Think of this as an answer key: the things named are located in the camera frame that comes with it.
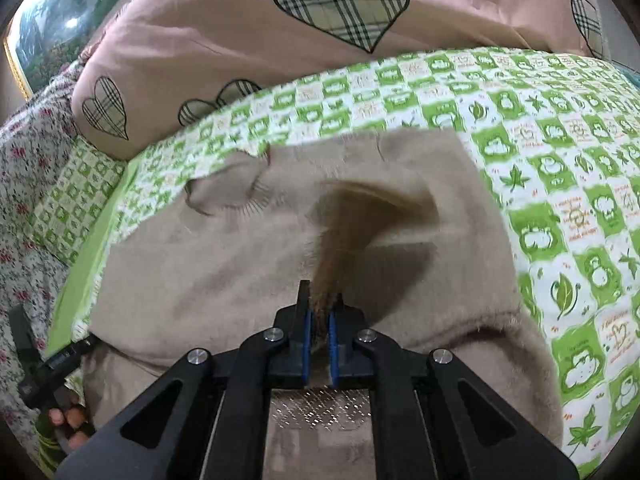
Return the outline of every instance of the framed painting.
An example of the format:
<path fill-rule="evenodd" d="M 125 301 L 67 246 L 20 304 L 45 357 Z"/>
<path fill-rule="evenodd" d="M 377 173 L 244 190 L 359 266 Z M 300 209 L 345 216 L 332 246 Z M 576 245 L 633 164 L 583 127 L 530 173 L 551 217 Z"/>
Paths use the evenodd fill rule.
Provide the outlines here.
<path fill-rule="evenodd" d="M 120 0 L 24 0 L 4 49 L 25 98 L 44 88 L 91 40 Z"/>

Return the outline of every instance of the red flower print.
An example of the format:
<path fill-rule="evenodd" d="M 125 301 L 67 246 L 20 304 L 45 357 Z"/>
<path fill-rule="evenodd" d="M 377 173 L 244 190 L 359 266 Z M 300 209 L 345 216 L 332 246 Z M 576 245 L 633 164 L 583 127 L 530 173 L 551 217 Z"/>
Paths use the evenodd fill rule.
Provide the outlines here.
<path fill-rule="evenodd" d="M 2 412 L 2 416 L 4 417 L 4 421 L 8 426 L 11 426 L 15 423 L 16 420 L 18 420 L 18 417 L 15 416 L 15 413 L 11 410 L 4 410 L 4 412 Z"/>
<path fill-rule="evenodd" d="M 27 150 L 25 150 L 24 147 L 22 147 L 22 146 L 14 146 L 14 147 L 12 147 L 11 148 L 11 154 L 15 158 L 22 158 L 22 159 L 27 158 Z"/>

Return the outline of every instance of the beige cloth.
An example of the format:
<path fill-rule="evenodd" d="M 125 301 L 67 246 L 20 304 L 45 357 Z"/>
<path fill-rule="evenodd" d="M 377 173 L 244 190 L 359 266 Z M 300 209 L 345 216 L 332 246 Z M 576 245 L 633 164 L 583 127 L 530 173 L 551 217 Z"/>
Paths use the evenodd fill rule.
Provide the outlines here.
<path fill-rule="evenodd" d="M 71 105 L 89 142 L 129 160 L 258 88 L 475 46 L 602 51 L 584 39 L 572 0 L 133 0 L 93 49 Z"/>
<path fill-rule="evenodd" d="M 409 196 L 423 196 L 427 186 L 440 215 L 436 227 L 404 229 L 368 248 L 345 302 L 405 348 L 452 348 L 559 442 L 558 375 L 519 305 L 500 214 L 450 130 L 273 146 L 268 159 L 237 153 L 193 182 L 189 205 L 183 193 L 112 248 L 91 330 L 129 359 L 103 351 L 88 363 L 96 423 L 153 380 L 149 365 L 170 365 L 194 347 L 236 348 L 294 301 L 298 281 L 313 269 L 328 177 Z M 294 446 L 285 455 L 299 452 Z"/>

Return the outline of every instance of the heart-shaped patch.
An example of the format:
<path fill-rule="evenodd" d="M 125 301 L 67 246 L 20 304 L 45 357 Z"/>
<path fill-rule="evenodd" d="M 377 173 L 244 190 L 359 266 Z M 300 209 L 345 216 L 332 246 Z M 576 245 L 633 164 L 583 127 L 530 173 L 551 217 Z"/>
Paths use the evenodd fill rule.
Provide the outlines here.
<path fill-rule="evenodd" d="M 289 16 L 371 54 L 409 0 L 273 0 Z"/>
<path fill-rule="evenodd" d="M 571 11 L 580 34 L 587 42 L 591 55 L 602 59 L 602 28 L 598 19 L 598 11 L 589 0 L 571 0 Z"/>
<path fill-rule="evenodd" d="M 87 122 L 96 130 L 129 140 L 127 137 L 127 114 L 122 96 L 115 83 L 106 76 L 100 76 L 94 86 L 94 97 L 82 103 L 82 113 Z"/>
<path fill-rule="evenodd" d="M 216 100 L 204 101 L 203 99 L 189 99 L 185 101 L 178 111 L 178 122 L 182 126 L 189 126 L 206 117 L 210 113 L 229 105 L 242 97 L 257 92 L 261 88 L 248 79 L 234 79 L 222 87 Z"/>

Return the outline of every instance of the metal bolt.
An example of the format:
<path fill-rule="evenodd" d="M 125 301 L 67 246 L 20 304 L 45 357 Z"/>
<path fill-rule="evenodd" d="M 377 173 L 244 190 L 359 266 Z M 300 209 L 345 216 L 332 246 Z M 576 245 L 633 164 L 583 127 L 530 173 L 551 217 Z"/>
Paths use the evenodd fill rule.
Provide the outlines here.
<path fill-rule="evenodd" d="M 192 365 L 199 365 L 207 360 L 207 351 L 203 348 L 194 348 L 187 355 L 187 361 Z"/>
<path fill-rule="evenodd" d="M 433 360 L 438 364 L 446 365 L 453 360 L 453 354 L 446 348 L 438 348 L 433 351 Z"/>
<path fill-rule="evenodd" d="M 280 341 L 280 339 L 282 339 L 284 337 L 284 332 L 282 331 L 281 328 L 278 328 L 277 326 L 272 326 L 271 328 L 268 328 L 267 330 L 264 331 L 264 338 L 267 341 Z"/>
<path fill-rule="evenodd" d="M 358 332 L 358 341 L 363 343 L 373 343 L 378 338 L 378 334 L 372 328 L 365 328 Z"/>

